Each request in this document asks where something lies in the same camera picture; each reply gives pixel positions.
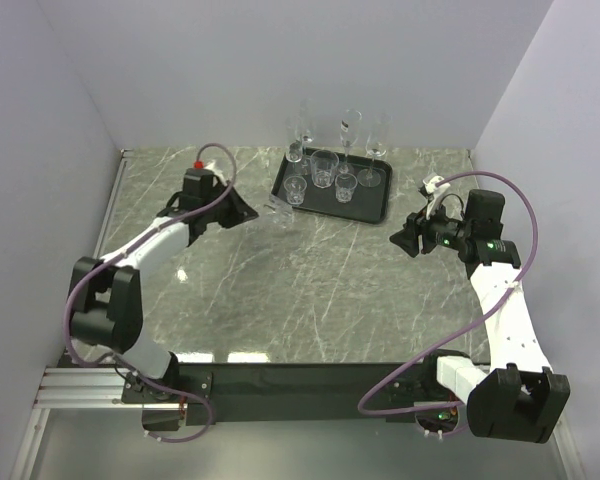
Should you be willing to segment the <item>black rectangular tray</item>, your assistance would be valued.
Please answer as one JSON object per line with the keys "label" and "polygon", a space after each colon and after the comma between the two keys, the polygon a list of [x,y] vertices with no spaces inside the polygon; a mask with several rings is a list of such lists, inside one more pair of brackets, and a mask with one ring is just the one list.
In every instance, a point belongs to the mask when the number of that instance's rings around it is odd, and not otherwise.
{"label": "black rectangular tray", "polygon": [[[371,159],[350,154],[348,163],[357,175],[358,171],[366,170],[371,166]],[[374,162],[373,170],[379,175],[379,185],[371,188],[357,186],[352,200],[347,203],[336,200],[335,186],[321,189],[313,185],[312,180],[308,178],[305,199],[301,205],[293,208],[371,225],[380,224],[386,218],[388,211],[393,170],[387,162],[380,160]],[[271,194],[286,201],[283,183],[287,177],[294,174],[294,163],[290,163],[283,154]]]}

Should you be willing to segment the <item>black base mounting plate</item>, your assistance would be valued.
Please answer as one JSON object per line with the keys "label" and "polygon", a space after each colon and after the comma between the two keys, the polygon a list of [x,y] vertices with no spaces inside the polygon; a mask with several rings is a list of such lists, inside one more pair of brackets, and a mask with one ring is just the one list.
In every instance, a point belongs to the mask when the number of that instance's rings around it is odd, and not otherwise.
{"label": "black base mounting plate", "polygon": [[[215,422],[344,420],[364,418],[359,400],[399,363],[338,364],[181,364],[180,383],[172,388],[207,399]],[[416,364],[375,394],[365,407],[395,409],[450,399],[435,382],[433,367]],[[149,393],[141,381],[127,375],[122,403],[157,404],[166,410],[179,395]]]}

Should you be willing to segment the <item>faceted tumbler front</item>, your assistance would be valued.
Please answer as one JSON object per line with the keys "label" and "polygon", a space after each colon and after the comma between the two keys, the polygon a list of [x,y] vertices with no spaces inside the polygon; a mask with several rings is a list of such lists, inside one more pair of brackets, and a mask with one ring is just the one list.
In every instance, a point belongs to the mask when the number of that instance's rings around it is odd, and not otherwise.
{"label": "faceted tumbler front", "polygon": [[263,221],[278,227],[287,228],[293,224],[293,208],[286,201],[270,194],[263,205]]}

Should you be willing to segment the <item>clear flute glass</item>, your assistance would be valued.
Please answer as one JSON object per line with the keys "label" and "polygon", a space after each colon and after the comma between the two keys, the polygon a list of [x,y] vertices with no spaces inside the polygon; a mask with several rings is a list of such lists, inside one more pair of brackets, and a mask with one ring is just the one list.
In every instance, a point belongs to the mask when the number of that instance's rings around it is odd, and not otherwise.
{"label": "clear flute glass", "polygon": [[389,114],[381,113],[371,126],[366,142],[366,152],[371,163],[368,168],[360,170],[357,174],[358,183],[362,187],[377,187],[381,182],[375,164],[386,155],[391,122],[392,117]]}

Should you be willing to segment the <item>small stemmed glass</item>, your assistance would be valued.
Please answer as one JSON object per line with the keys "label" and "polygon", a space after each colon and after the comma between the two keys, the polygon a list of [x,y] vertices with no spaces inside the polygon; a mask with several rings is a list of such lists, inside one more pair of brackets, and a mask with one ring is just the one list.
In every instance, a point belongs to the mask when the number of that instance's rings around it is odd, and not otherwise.
{"label": "small stemmed glass", "polygon": [[301,140],[301,121],[298,116],[288,117],[286,127],[286,159],[290,163],[299,163],[303,159],[303,146]]}

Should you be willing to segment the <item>champagne flute with dark mark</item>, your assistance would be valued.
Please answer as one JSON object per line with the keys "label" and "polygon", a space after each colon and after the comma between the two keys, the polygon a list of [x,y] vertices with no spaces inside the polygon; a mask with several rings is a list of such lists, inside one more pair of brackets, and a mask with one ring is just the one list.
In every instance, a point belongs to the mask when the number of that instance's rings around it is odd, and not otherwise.
{"label": "champagne flute with dark mark", "polygon": [[359,138],[359,130],[361,126],[362,114],[356,109],[346,110],[340,120],[340,141],[343,148],[343,153],[339,157],[337,166],[337,174],[348,174],[352,171],[349,165],[349,154],[356,141]]}

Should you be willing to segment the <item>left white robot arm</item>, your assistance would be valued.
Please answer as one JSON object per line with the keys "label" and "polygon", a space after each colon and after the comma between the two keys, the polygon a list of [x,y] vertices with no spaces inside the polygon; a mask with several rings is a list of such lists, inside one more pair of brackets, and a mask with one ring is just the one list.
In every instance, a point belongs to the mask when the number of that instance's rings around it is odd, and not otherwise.
{"label": "left white robot arm", "polygon": [[157,401],[173,400],[181,389],[179,362],[144,328],[142,277],[190,247],[210,224],[231,229],[257,217],[230,181],[209,169],[188,169],[181,190],[149,227],[117,250],[74,265],[63,318],[67,351],[87,366],[72,342],[106,347]]}

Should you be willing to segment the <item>clear glass tumbler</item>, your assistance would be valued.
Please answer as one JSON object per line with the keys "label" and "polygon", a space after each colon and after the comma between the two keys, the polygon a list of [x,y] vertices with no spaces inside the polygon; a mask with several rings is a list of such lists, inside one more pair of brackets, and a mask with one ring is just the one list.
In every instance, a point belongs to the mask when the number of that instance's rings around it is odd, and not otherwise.
{"label": "clear glass tumbler", "polygon": [[329,150],[316,150],[310,157],[311,178],[317,188],[329,188],[336,177],[338,155]]}

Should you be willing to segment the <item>clear wine glass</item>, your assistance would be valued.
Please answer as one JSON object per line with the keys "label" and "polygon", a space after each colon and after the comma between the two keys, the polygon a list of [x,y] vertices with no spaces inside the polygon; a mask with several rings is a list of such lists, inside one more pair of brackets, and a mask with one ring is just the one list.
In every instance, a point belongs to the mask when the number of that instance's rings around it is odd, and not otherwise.
{"label": "clear wine glass", "polygon": [[303,99],[300,102],[297,128],[297,137],[301,144],[301,159],[296,165],[296,172],[300,175],[309,175],[311,172],[309,161],[310,156],[307,153],[307,148],[314,141],[315,127],[312,105],[311,101],[308,99]]}

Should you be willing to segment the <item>small faceted tumbler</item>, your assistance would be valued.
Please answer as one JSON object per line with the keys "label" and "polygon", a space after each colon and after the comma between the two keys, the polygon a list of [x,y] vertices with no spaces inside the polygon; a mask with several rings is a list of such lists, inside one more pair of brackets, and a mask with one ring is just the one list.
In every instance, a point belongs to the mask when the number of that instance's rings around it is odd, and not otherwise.
{"label": "small faceted tumbler", "polygon": [[349,203],[354,195],[358,181],[355,175],[350,173],[339,174],[334,181],[335,198],[340,203]]}
{"label": "small faceted tumbler", "polygon": [[307,188],[306,180],[299,175],[287,177],[283,182],[286,202],[291,206],[299,206],[304,202]]}

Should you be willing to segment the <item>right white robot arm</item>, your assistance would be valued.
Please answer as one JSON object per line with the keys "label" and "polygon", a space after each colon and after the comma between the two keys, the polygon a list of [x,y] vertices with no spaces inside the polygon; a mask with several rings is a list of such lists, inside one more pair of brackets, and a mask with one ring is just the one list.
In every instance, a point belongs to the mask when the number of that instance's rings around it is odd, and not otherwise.
{"label": "right white robot arm", "polygon": [[487,315],[484,325],[490,369],[482,372],[462,354],[437,349],[424,358],[423,393],[442,399],[452,392],[466,405],[477,437],[530,443],[549,440],[570,396],[566,376],[553,372],[536,337],[517,276],[514,242],[501,237],[502,194],[473,189],[459,219],[447,215],[444,194],[426,193],[427,204],[410,214],[391,243],[411,257],[446,247],[458,254]]}

